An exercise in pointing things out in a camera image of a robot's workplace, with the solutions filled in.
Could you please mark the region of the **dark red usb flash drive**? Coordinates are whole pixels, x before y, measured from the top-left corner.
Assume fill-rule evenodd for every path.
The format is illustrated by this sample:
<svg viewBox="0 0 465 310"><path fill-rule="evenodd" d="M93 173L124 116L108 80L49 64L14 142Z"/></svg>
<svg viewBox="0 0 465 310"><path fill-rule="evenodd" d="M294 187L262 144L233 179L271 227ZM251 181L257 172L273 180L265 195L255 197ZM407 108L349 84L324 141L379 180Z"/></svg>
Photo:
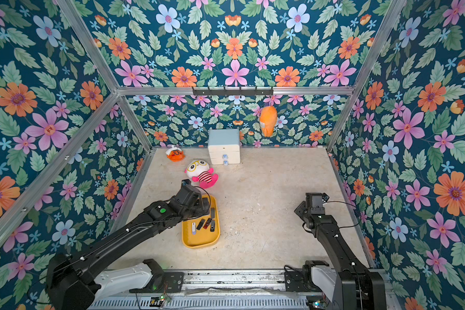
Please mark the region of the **dark red usb flash drive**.
<svg viewBox="0 0 465 310"><path fill-rule="evenodd" d="M203 228L207 229L210 226L211 222L212 222L212 218L208 218L207 221L205 222Z"/></svg>

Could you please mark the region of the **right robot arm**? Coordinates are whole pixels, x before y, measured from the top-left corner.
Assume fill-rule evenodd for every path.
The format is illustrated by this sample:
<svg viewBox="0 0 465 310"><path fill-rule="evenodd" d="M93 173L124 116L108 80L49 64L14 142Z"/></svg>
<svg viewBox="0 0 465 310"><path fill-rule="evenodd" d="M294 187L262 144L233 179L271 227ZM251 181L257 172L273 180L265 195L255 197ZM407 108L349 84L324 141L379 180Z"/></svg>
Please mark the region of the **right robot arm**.
<svg viewBox="0 0 465 310"><path fill-rule="evenodd" d="M328 201L325 193L309 192L294 211L303 221L303 229L318 240L330 260L307 260L301 269L305 287L322 293L322 301L315 308L387 309L383 277L352 252L340 232L342 227L325 211Z"/></svg>

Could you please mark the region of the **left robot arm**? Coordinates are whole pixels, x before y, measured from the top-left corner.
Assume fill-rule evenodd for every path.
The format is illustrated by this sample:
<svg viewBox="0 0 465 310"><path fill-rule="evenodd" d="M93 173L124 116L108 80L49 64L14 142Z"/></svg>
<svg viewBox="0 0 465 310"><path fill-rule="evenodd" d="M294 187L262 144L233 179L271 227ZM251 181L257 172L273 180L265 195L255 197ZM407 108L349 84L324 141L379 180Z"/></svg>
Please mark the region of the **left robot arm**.
<svg viewBox="0 0 465 310"><path fill-rule="evenodd" d="M211 202L207 191L184 180L176 195L152 202L135 219L87 250L57 254L45 277L50 303L55 309L88 309L94 302L124 291L164 288L165 273L153 259L124 269L108 267L142 242L207 215Z"/></svg>

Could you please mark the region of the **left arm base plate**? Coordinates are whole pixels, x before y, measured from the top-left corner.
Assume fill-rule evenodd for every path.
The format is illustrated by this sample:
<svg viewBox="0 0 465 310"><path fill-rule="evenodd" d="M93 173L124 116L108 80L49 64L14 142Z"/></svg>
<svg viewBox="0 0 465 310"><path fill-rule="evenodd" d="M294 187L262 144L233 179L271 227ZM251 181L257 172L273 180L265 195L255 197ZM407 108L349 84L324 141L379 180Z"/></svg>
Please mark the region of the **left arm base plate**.
<svg viewBox="0 0 465 310"><path fill-rule="evenodd" d="M164 271L156 283L157 293L179 293L183 287L184 273Z"/></svg>

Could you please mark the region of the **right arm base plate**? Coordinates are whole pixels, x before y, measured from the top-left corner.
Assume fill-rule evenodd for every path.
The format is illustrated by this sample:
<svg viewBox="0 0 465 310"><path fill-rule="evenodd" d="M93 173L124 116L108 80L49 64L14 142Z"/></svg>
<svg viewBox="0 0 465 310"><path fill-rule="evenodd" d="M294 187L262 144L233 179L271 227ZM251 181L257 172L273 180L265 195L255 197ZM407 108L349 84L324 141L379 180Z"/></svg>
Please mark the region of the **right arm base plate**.
<svg viewBox="0 0 465 310"><path fill-rule="evenodd" d="M305 281L301 269L284 266L285 290L287 292L307 293L312 292L312 287Z"/></svg>

